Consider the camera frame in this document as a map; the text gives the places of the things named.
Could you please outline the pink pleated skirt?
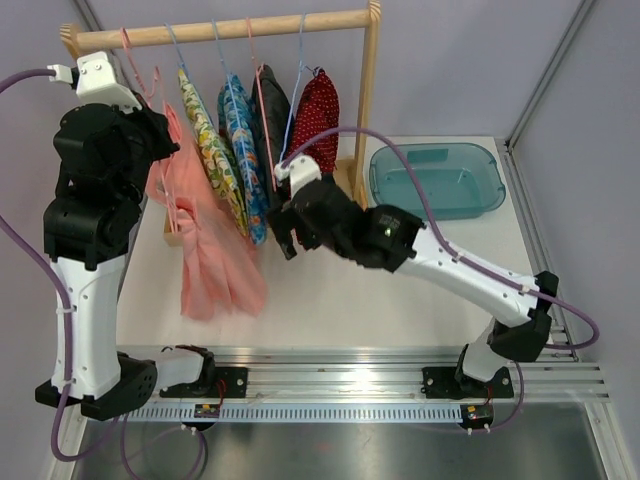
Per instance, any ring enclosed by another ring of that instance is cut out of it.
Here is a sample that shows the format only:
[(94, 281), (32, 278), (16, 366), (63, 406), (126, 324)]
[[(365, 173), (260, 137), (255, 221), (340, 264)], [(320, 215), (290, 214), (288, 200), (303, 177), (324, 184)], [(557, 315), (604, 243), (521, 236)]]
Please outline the pink pleated skirt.
[(209, 184), (191, 133), (181, 128), (180, 150), (152, 164), (147, 196), (167, 209), (170, 227), (181, 239), (181, 314), (209, 320), (219, 310), (258, 315), (267, 297), (266, 281), (253, 244), (237, 230), (226, 203)]

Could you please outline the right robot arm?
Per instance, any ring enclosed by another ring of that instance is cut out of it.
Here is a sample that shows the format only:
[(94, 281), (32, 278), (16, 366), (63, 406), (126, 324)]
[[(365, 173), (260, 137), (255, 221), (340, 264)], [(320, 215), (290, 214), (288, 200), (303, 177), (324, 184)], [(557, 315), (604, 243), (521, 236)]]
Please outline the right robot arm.
[(559, 283), (548, 271), (513, 275), (514, 284), (507, 286), (487, 275), (488, 264), (471, 267), (466, 256), (446, 252), (434, 229), (419, 217), (391, 205), (364, 209), (329, 180), (313, 180), (291, 199), (277, 202), (267, 220), (287, 259), (295, 257), (296, 243), (306, 250), (324, 246), (364, 268), (430, 281), (491, 314), (487, 328), (463, 347), (455, 366), (428, 375), (428, 398), (494, 394), (498, 373), (508, 362), (534, 362), (545, 348)]

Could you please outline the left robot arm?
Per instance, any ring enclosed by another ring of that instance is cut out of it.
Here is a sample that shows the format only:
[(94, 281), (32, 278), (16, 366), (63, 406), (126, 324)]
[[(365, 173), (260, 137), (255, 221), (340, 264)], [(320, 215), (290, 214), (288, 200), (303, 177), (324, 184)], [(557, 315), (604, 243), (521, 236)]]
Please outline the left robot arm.
[(219, 417), (225, 400), (245, 397), (245, 368), (220, 366), (210, 350), (193, 345), (148, 359), (116, 346), (120, 279), (149, 170), (178, 150), (167, 118), (147, 106), (91, 103), (63, 116), (53, 145), (60, 173), (43, 223), (58, 295), (57, 363), (36, 389), (37, 402), (75, 405), (105, 421), (139, 410), (154, 395), (212, 399), (196, 416)]

